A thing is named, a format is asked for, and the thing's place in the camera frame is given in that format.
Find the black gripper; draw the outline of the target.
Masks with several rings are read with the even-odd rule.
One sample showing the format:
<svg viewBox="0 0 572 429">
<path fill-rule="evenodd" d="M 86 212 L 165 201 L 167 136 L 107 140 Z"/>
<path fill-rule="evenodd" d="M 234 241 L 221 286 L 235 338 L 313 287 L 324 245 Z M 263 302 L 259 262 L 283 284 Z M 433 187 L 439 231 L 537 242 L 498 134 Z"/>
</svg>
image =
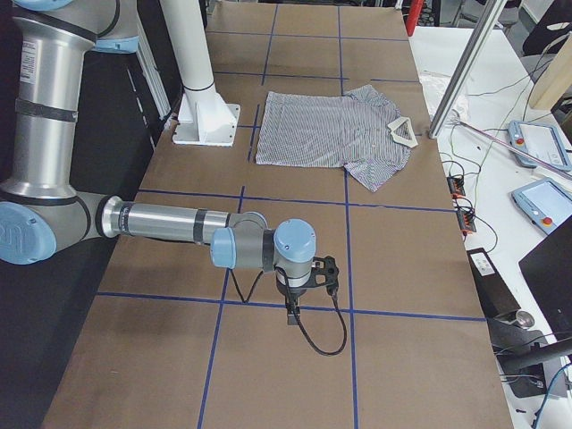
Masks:
<svg viewBox="0 0 572 429">
<path fill-rule="evenodd" d="M 299 277 L 291 277 L 290 272 L 283 267 L 275 267 L 276 288 L 284 296 L 287 309 L 287 325 L 300 323 L 299 297 L 306 293 L 307 282 L 310 280 L 311 270 Z"/>
</svg>

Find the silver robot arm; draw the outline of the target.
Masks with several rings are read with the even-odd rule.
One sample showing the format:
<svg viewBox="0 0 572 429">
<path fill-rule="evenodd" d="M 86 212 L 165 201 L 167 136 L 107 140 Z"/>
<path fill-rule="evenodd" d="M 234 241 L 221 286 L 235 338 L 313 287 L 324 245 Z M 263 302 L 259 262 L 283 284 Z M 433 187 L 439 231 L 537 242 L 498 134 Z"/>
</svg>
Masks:
<svg viewBox="0 0 572 429">
<path fill-rule="evenodd" d="M 1 185 L 1 258 L 34 264 L 83 240 L 118 235 L 207 245 L 215 266 L 275 273 L 288 321 L 298 324 L 299 297 L 318 273 L 307 222 L 270 229 L 254 212 L 128 202 L 71 185 L 84 56 L 135 52 L 137 17 L 133 1 L 13 3 L 23 42 L 13 171 Z"/>
</svg>

